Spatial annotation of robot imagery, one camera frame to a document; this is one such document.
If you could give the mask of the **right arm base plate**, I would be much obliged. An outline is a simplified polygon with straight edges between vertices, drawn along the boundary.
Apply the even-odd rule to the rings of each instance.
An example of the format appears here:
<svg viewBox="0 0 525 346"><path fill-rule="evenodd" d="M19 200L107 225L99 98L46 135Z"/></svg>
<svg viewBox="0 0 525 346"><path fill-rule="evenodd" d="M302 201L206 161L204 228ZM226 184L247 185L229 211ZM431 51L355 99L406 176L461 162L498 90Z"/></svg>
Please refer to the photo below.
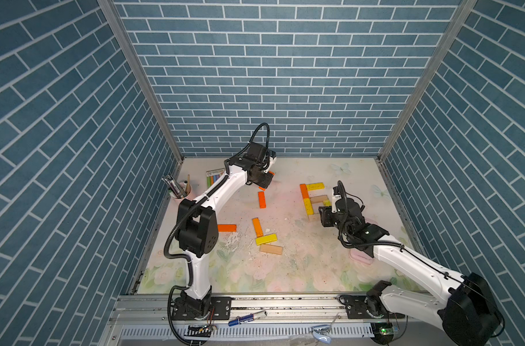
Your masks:
<svg viewBox="0 0 525 346"><path fill-rule="evenodd" d="M404 314L387 311L376 298L366 295L340 295L338 301L344 305L348 319L403 319Z"/></svg>

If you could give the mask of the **amber orange block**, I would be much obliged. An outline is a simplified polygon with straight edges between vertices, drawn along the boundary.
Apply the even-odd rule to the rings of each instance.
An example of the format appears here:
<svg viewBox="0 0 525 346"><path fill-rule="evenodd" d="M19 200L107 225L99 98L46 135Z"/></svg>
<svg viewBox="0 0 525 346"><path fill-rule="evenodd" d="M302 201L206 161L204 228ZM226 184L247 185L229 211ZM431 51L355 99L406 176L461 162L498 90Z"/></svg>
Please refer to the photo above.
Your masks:
<svg viewBox="0 0 525 346"><path fill-rule="evenodd" d="M264 232L262 230L262 226L261 226L259 218L252 219L252 223L255 229L256 237L259 238L259 237L264 236Z"/></svg>

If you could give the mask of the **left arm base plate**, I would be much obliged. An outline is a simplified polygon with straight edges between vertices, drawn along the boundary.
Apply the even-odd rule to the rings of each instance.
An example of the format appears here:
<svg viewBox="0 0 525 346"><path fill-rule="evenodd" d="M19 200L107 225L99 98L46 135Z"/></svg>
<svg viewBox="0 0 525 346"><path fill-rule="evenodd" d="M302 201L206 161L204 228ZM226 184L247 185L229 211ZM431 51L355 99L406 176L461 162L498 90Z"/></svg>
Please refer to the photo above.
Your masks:
<svg viewBox="0 0 525 346"><path fill-rule="evenodd" d="M232 309L232 298L215 296L197 300L189 296L178 297L170 312L173 320L193 321L208 319L227 321Z"/></svg>

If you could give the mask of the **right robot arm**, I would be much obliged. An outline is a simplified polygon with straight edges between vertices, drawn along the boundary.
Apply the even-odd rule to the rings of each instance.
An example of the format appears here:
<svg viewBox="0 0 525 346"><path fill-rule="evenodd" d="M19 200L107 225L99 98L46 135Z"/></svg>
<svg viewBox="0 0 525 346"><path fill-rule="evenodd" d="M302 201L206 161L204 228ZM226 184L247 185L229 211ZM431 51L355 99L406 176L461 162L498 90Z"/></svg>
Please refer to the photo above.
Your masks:
<svg viewBox="0 0 525 346"><path fill-rule="evenodd" d="M338 182L330 205L319 208L320 221L324 227L337 229L344 248L391 265L425 289L420 294L379 281L366 293L370 317L402 314L418 319L445 332L456 345L485 345L503 334L506 320L482 276L463 275L428 259L381 226L367 222L363 209L361 199Z"/></svg>

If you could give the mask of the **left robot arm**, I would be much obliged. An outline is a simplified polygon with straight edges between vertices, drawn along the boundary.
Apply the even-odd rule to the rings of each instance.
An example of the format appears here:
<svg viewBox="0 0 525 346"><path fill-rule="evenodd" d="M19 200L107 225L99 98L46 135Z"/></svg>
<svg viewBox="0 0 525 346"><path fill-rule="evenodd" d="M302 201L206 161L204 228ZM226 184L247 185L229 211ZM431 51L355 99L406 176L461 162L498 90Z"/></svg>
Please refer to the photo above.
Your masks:
<svg viewBox="0 0 525 346"><path fill-rule="evenodd" d="M177 222L170 232L163 255L184 260L186 285L171 289L167 308L175 319L204 319L212 313L212 286L209 280L209 253L219 238L217 216L240 188L256 185L265 190L271 184L271 167L276 160L269 147L271 128L261 123L246 146L224 161L224 174L194 200L184 199L177 209ZM180 296L173 298L179 290Z"/></svg>

